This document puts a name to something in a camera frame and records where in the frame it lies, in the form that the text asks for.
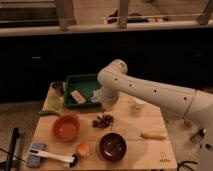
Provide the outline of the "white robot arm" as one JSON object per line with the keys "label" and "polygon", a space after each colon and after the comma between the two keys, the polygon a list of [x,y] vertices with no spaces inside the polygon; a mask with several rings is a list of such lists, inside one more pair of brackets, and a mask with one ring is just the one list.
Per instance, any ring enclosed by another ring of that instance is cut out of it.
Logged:
{"label": "white robot arm", "polygon": [[97,74],[101,85],[100,102],[112,109],[124,92],[153,105],[163,107],[188,119],[206,133],[202,143],[198,171],[213,171],[213,94],[193,88],[175,86],[127,75],[128,67],[116,59]]}

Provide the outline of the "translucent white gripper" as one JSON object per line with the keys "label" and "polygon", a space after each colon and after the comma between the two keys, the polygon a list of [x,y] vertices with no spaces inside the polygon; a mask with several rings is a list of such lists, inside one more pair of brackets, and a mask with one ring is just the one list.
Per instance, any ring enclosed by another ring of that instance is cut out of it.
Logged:
{"label": "translucent white gripper", "polygon": [[118,99],[119,93],[117,91],[105,87],[94,90],[91,97],[91,101],[99,102],[105,111],[111,111]]}

